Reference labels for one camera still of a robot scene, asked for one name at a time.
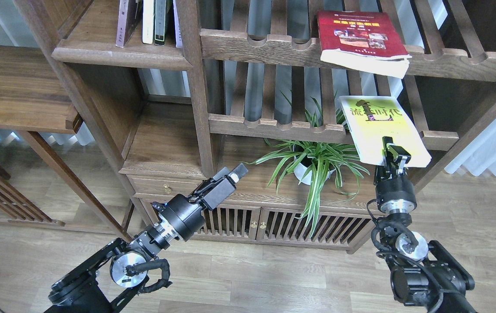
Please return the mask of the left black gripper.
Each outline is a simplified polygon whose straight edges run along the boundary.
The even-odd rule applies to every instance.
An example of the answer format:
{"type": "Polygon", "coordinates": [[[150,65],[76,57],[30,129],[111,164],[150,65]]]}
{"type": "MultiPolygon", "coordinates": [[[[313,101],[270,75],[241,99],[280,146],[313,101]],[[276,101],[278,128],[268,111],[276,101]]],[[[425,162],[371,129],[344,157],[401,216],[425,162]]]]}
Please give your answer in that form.
{"type": "Polygon", "coordinates": [[[205,180],[188,197],[189,203],[198,204],[205,210],[214,210],[236,189],[235,185],[246,176],[248,169],[239,163],[231,171],[222,168],[212,178],[205,180]]]}

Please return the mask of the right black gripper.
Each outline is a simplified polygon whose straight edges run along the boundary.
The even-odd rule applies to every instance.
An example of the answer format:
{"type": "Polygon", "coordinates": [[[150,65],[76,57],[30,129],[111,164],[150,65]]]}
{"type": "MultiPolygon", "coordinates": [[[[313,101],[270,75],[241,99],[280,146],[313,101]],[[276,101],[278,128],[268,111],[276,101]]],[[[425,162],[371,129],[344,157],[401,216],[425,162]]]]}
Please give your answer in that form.
{"type": "Polygon", "coordinates": [[[382,165],[375,167],[374,182],[390,180],[404,176],[405,165],[411,160],[411,155],[403,147],[394,145],[393,138],[382,137],[384,147],[384,161],[382,165]]]}

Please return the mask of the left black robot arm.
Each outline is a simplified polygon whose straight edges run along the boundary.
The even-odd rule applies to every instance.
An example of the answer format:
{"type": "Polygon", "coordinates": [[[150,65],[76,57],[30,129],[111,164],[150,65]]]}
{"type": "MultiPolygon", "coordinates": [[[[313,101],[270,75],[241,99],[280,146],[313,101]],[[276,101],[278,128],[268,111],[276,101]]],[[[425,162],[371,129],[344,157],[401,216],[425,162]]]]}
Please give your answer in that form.
{"type": "Polygon", "coordinates": [[[189,240],[205,224],[205,210],[214,210],[236,189],[236,183],[248,172],[244,164],[235,169],[222,168],[203,181],[191,194],[177,194],[166,203],[153,202],[160,222],[148,226],[130,243],[113,240],[99,252],[52,285],[49,313],[117,313],[135,295],[169,287],[170,265],[157,254],[172,240],[189,240]],[[110,275],[123,293],[107,300],[96,276],[110,261],[110,275]]]}

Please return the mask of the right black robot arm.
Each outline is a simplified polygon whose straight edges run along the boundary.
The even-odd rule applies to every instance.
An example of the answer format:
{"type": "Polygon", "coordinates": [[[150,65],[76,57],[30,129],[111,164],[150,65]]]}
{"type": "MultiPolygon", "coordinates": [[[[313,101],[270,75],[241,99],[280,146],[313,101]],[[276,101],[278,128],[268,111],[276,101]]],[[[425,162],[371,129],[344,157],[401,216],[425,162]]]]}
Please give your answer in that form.
{"type": "Polygon", "coordinates": [[[390,269],[393,297],[405,306],[423,306],[429,313],[473,313],[465,297],[474,289],[470,273],[437,240],[426,241],[409,230],[417,200],[405,164],[411,155],[383,137],[384,161],[376,166],[374,184],[378,209],[371,240],[377,256],[390,269]]]}

